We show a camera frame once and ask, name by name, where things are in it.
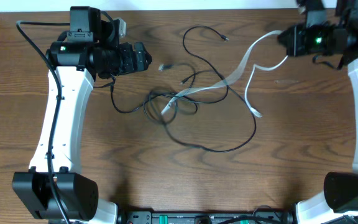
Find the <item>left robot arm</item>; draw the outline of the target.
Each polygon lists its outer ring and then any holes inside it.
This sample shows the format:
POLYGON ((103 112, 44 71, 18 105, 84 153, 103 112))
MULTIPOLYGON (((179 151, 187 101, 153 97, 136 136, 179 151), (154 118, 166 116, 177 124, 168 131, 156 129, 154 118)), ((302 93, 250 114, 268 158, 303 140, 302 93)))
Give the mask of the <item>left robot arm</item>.
POLYGON ((51 223, 122 223, 115 203, 100 199, 81 174, 85 111, 97 78, 142 72, 152 57, 141 42, 120 43, 126 23, 89 6, 73 6, 67 30, 40 56, 48 67, 48 101, 40 140, 12 189, 30 214, 51 223))

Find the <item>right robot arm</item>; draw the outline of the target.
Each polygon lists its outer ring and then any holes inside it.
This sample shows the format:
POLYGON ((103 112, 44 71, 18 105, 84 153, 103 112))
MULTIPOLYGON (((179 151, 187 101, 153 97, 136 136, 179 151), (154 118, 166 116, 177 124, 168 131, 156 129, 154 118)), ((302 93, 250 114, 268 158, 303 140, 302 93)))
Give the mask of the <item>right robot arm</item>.
POLYGON ((354 95, 356 148, 352 172, 329 172, 323 191, 296 203, 281 217, 282 223, 358 223, 358 0, 338 1, 337 24, 326 19, 322 1, 299 0, 305 21, 283 31, 277 38, 289 57, 312 55, 319 64, 320 56, 340 55, 335 70, 347 67, 354 95))

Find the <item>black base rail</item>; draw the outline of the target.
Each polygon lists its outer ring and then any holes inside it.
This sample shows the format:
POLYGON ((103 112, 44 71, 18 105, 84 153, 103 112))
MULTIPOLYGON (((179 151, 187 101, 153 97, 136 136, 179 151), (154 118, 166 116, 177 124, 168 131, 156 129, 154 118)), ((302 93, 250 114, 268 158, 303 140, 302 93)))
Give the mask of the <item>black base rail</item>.
POLYGON ((117 224, 218 224, 276 223, 297 224, 290 212, 256 211, 250 213, 163 213, 150 211, 119 212, 117 224))

